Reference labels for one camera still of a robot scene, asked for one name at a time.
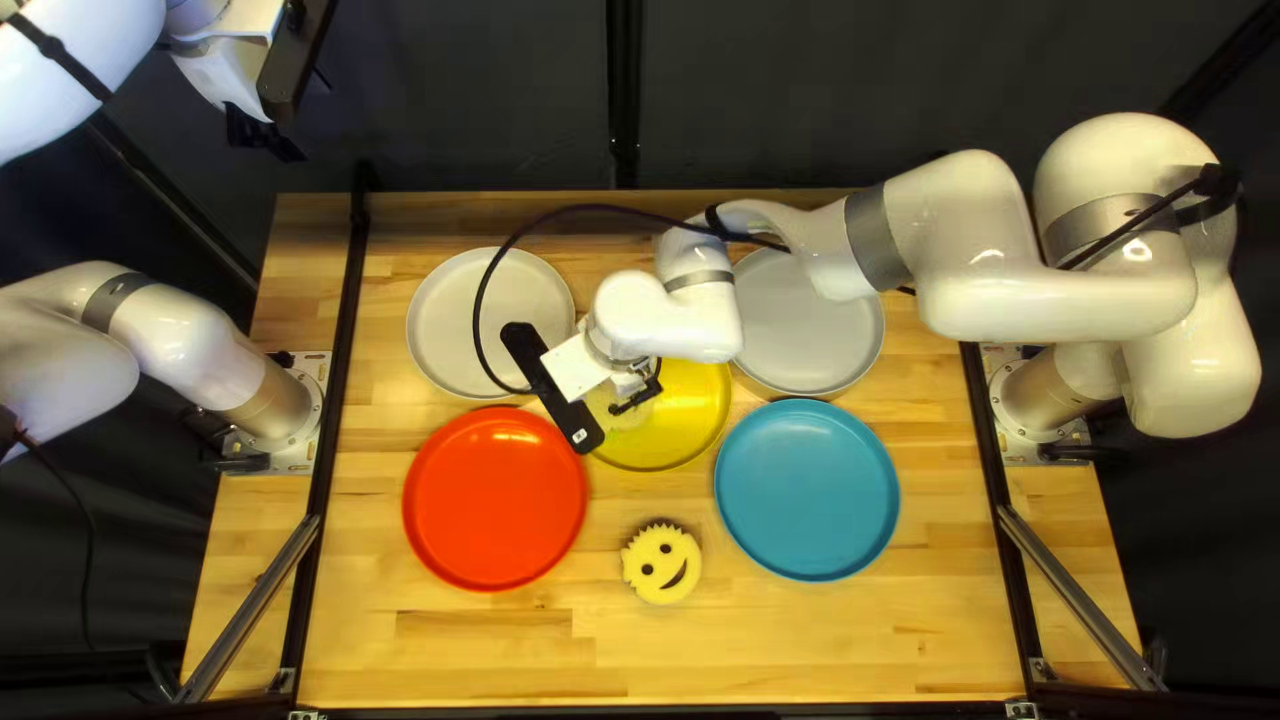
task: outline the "white plate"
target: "white plate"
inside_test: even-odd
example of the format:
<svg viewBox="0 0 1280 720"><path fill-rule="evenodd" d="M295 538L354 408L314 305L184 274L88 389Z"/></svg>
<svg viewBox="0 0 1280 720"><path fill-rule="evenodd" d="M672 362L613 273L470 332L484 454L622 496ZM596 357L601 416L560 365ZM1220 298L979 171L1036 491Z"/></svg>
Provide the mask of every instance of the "white plate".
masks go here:
<svg viewBox="0 0 1280 720"><path fill-rule="evenodd" d="M471 400L497 400L507 393L484 374L471 340L471 307L476 288L497 247L477 247L449 258L422 281L408 304L404 334L408 352L424 375L442 389ZM532 323L547 347L573 332L573 297L554 268L512 249L489 278L480 311L480 342L489 366L508 386L529 380L516 366L498 333L511 322Z"/></svg>
<svg viewBox="0 0 1280 720"><path fill-rule="evenodd" d="M744 373L778 392L822 396L863 377L884 341L879 297L835 302L819 297L800 261L756 250L733 266Z"/></svg>

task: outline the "gray band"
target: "gray band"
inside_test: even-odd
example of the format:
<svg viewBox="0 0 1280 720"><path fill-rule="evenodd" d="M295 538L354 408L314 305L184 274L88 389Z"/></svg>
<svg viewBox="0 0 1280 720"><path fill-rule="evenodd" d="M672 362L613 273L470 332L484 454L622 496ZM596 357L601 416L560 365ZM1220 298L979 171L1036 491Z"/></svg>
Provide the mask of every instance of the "gray band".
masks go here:
<svg viewBox="0 0 1280 720"><path fill-rule="evenodd" d="M703 283L733 283L733 273L730 270L694 270L680 275L678 278L671 278L669 281L662 283L662 287L667 292L677 291L682 287L689 287L692 284Z"/></svg>
<svg viewBox="0 0 1280 720"><path fill-rule="evenodd" d="M845 234L858 266L877 291L911 282L884 213L884 183L845 197Z"/></svg>
<svg viewBox="0 0 1280 720"><path fill-rule="evenodd" d="M1157 200L1160 200L1158 195L1126 192L1098 197L1097 200L1091 200L1084 205L1073 208L1044 228L1044 233L1041 237L1041 250L1044 251L1044 263L1051 268L1061 265L1064 260L1071 258L1094 240L1106 237L1125 224L1129 218L1149 208ZM1178 218L1174 215L1174 209L1165 208L1152 215L1146 223L1133 229L1133 232L1143 231L1178 232Z"/></svg>
<svg viewBox="0 0 1280 720"><path fill-rule="evenodd" d="M111 327L111 316L115 315L120 304L137 290L155 284L155 282L142 273L115 275L99 286L90 296L88 302L84 304L84 311L81 314L81 323L100 333L106 333Z"/></svg>

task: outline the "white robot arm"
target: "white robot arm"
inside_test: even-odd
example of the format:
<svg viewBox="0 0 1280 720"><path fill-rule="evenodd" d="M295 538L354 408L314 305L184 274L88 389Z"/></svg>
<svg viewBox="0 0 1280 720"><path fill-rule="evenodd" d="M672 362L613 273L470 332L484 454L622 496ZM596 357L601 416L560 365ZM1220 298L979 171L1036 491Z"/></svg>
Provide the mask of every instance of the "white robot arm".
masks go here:
<svg viewBox="0 0 1280 720"><path fill-rule="evenodd" d="M0 0L0 165L84 122L160 40L214 108L232 102L270 123L256 86L283 8L284 0Z"/></svg>
<svg viewBox="0 0 1280 720"><path fill-rule="evenodd" d="M256 438L288 437L311 411L307 389L225 313L114 263L0 288L0 405L36 442L118 405L140 370Z"/></svg>
<svg viewBox="0 0 1280 720"><path fill-rule="evenodd" d="M914 282L920 316L938 334L1062 343L1006 382L1019 392L1000 413L1015 427L1051 433L1124 395L1140 430L1190 437L1240 419L1261 380L1226 274L1234 209L1181 228L1167 210L1084 272L1055 265L1216 161L1185 128L1120 113L1076 126L1046 152L1038 238L1012 172L980 150L813 211L744 200L718 213L728 229L782 238L828 299ZM649 355L716 363L741 348L722 243L673 229L657 255L658 278L607 278L585 332L544 355L567 400L607 379L625 393L626 368Z"/></svg>

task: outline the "gray plate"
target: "gray plate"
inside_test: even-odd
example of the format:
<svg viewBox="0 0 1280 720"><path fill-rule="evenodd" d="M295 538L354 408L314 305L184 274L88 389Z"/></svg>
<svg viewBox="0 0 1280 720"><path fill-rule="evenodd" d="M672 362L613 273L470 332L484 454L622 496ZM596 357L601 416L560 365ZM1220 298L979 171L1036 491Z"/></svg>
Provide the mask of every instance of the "gray plate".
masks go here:
<svg viewBox="0 0 1280 720"><path fill-rule="evenodd" d="M780 393L819 397L858 382L879 356L879 297L835 302L819 297L800 261L756 250L733 266L745 346L744 373Z"/></svg>

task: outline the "yellow plate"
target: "yellow plate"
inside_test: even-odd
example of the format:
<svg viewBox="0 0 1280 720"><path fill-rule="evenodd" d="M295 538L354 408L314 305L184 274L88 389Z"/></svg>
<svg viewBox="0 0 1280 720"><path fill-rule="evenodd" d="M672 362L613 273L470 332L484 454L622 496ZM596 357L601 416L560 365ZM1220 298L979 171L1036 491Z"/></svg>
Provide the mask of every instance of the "yellow plate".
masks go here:
<svg viewBox="0 0 1280 720"><path fill-rule="evenodd" d="M617 402L611 391L598 387L586 395L604 429L596 457L623 470L669 470L716 443L728 419L728 365L664 359L658 382L662 395L618 416L608 411Z"/></svg>

